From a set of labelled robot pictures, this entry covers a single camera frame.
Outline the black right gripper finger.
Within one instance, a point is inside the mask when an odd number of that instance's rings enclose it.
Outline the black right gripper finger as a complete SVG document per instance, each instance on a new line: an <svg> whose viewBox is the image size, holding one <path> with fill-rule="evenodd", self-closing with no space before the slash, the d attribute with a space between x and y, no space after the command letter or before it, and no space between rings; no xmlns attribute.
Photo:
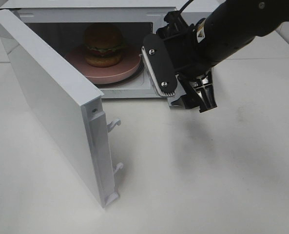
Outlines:
<svg viewBox="0 0 289 234"><path fill-rule="evenodd" d="M179 11L170 11L164 17L166 25L156 31L161 40L195 40L195 24L188 24Z"/></svg>
<svg viewBox="0 0 289 234"><path fill-rule="evenodd" d="M185 109L199 107L199 112L202 113L217 107L211 71L192 79L189 79L189 76L183 72L179 72L177 79L184 91L177 102Z"/></svg>

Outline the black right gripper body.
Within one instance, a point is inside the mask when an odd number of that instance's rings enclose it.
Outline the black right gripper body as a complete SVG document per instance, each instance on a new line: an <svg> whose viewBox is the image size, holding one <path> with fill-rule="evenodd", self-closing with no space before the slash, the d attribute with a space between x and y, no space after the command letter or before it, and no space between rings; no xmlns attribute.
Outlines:
<svg viewBox="0 0 289 234"><path fill-rule="evenodd" d="M189 79L210 71L218 63L221 41L221 21L202 19L195 25L195 40L161 40L155 34L143 40L142 54L156 93L173 97L178 85L178 73Z"/></svg>

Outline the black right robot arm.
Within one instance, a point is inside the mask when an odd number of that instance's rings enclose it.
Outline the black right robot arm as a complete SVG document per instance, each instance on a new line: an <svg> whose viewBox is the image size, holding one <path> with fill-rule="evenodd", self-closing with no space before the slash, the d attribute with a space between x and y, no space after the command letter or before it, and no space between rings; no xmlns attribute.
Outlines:
<svg viewBox="0 0 289 234"><path fill-rule="evenodd" d="M168 12L166 25L144 38L143 62L159 96L205 112L216 107L212 68L289 21L289 0L227 0L196 24L181 14Z"/></svg>

